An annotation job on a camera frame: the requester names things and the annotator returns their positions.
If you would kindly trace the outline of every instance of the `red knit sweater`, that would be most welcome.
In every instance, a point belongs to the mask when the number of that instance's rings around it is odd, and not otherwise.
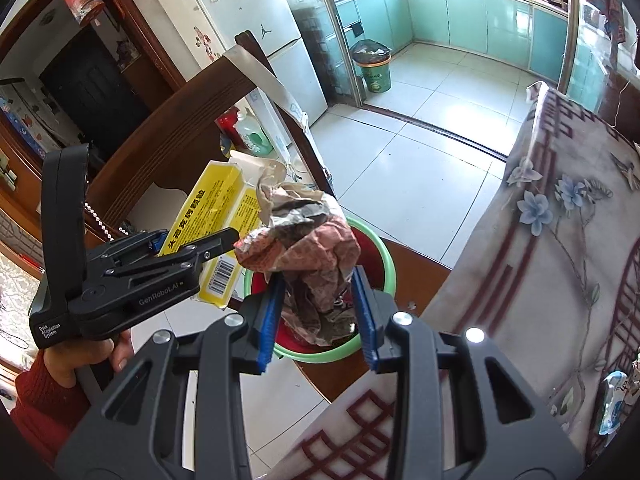
[[[49,465],[80,419],[89,409],[82,388],[63,388],[49,375],[43,352],[38,352],[30,370],[15,380],[18,400],[11,412],[14,424]]]

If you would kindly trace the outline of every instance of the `wooden chair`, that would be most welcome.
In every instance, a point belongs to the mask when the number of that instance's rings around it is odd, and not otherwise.
[[[273,73],[251,32],[236,36]],[[87,202],[117,227],[151,183],[189,193],[210,160],[225,162],[215,119],[255,89],[226,57],[206,67],[155,110],[89,184]],[[320,189],[333,194],[313,149],[296,122],[275,106]]]

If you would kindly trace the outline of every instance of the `red bottle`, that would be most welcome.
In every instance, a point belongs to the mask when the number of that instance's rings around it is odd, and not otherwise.
[[[231,142],[235,147],[246,148],[244,142],[242,142],[242,138],[240,137],[240,135],[238,135],[238,132],[236,132],[236,129],[234,128],[234,124],[238,122],[239,111],[240,110],[238,110],[237,107],[232,106],[231,108],[229,108],[229,110],[227,110],[216,119],[216,124],[223,132],[226,133],[226,136],[231,139]]]

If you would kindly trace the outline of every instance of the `floral tablecloth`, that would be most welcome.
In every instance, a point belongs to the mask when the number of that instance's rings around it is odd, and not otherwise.
[[[598,384],[629,372],[640,346],[640,158],[544,83],[529,97],[503,183],[422,317],[488,332],[589,462],[605,443]],[[270,479],[382,480],[395,394],[394,376],[364,375]]]

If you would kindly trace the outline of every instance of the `white bottle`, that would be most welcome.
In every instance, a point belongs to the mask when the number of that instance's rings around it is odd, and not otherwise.
[[[260,123],[246,112],[242,110],[238,112],[238,122],[234,124],[234,128],[252,155],[265,156],[273,151],[273,146],[260,127]]]

